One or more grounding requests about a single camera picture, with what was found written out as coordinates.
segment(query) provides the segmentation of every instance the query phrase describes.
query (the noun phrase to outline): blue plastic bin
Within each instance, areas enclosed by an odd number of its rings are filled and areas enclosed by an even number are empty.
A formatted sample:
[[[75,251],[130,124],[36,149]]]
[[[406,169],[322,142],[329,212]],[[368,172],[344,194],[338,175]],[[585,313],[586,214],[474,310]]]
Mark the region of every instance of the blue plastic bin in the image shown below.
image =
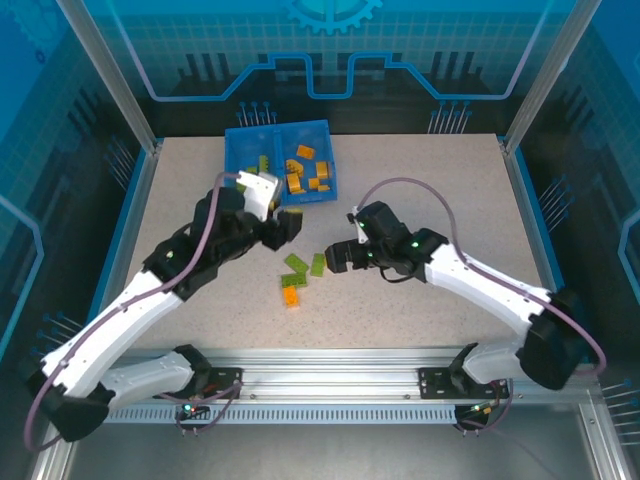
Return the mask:
[[[316,151],[313,160],[296,155],[299,145]],[[228,172],[257,167],[260,155],[269,157],[269,173],[282,179],[288,173],[286,160],[292,158],[304,165],[304,176],[300,183],[306,193],[292,195],[285,187],[282,205],[328,202],[338,198],[336,166],[327,120],[229,128],[225,131],[225,169]],[[327,162],[329,178],[321,181],[329,186],[327,192],[309,189],[309,179],[316,176],[316,162]]]

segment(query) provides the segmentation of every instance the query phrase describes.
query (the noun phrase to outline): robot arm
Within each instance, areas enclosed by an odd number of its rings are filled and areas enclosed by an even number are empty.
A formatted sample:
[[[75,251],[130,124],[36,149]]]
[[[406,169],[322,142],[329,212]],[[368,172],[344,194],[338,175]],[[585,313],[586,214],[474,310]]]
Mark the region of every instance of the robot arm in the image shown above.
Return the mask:
[[[383,202],[374,202],[348,215],[356,227],[357,239],[340,242],[326,252],[327,265],[334,273],[352,268],[377,267],[391,283],[417,279],[461,295],[509,325],[513,340],[484,345],[468,345],[454,361],[452,382],[462,394],[469,386],[502,378],[525,375],[538,384],[559,390],[583,358],[582,337],[538,303],[515,293],[468,268],[449,240],[427,228],[411,233]],[[482,271],[502,283],[524,290],[558,307],[563,312],[578,308],[577,298],[568,290],[551,293],[519,282],[465,255]],[[393,269],[402,277],[389,280],[385,271]]]
[[[154,323],[214,280],[224,263],[244,255],[258,242],[277,250],[298,234],[302,227],[301,213],[281,211],[277,219],[273,218],[271,207],[279,201],[280,180],[268,174],[240,172],[237,181],[246,187],[244,193],[235,188],[220,189],[203,254],[173,288],[122,307],[133,297],[176,279],[185,270],[201,241],[212,192],[198,202],[193,222],[161,242],[143,262],[142,270],[103,312],[38,365],[26,362],[22,365],[22,377],[36,396],[61,362],[65,364],[44,395],[41,410],[66,441],[79,440],[91,433],[110,411],[160,393],[190,398],[211,396],[225,389],[224,382],[218,379],[213,385],[211,365],[190,345],[138,365],[109,369]],[[117,313],[101,323],[114,309]],[[76,343],[96,326],[77,347]],[[74,345],[75,354],[65,361]]]

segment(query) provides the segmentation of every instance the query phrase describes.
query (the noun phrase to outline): gear logo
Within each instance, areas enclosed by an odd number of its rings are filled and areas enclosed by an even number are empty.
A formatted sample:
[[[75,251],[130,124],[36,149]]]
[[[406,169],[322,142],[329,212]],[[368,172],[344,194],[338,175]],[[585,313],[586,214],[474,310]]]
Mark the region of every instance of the gear logo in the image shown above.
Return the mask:
[[[10,12],[22,33],[40,51],[54,44],[60,33],[59,10],[54,0],[0,0],[0,11]]]
[[[382,7],[382,0],[284,0],[289,19],[297,20],[301,28],[311,27],[313,33],[336,30],[347,33],[360,28],[362,19],[372,19],[373,9]]]

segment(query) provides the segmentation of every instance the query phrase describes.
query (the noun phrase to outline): enclosure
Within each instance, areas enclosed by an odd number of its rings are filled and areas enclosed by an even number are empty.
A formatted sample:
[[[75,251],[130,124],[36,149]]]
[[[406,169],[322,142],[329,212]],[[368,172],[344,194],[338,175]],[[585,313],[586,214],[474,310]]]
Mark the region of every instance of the enclosure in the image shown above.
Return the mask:
[[[3,478],[637,478],[638,2],[0,5]],[[257,169],[261,156],[281,178],[290,159],[307,169],[306,190],[283,194],[304,213],[299,236],[225,264],[118,362],[190,343],[242,369],[221,424],[183,439],[174,407],[150,399],[29,453],[19,361],[92,321],[191,221],[219,172]],[[501,427],[464,438],[459,403],[422,398],[417,372],[512,337],[494,315],[374,271],[309,277],[286,308],[284,258],[311,263],[352,238],[345,216],[389,177],[437,188],[472,257],[575,291],[604,373],[559,391],[518,380]],[[412,229],[450,234],[416,187],[376,198]],[[44,417],[36,433],[55,436]]]

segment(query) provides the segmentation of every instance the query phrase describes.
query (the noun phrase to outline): beige table surface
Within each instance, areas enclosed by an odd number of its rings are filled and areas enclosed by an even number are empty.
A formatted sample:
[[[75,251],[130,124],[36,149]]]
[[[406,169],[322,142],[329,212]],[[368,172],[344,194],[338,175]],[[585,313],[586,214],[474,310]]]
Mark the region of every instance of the beige table surface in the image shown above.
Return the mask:
[[[345,214],[376,182],[413,176],[438,189],[458,220],[463,249],[527,283],[539,278],[493,135],[355,135],[332,137],[338,200],[304,207],[303,229],[278,252],[258,245],[225,264],[218,279],[154,325],[136,348],[383,348],[462,345],[511,331],[488,313],[441,288],[384,282],[377,270],[309,278],[300,307],[284,306],[279,275],[295,252],[315,252],[354,237]],[[168,138],[151,187],[129,280],[161,240],[189,222],[196,202],[224,165],[223,138]],[[443,208],[412,185],[384,187],[386,201],[411,230],[447,236]]]

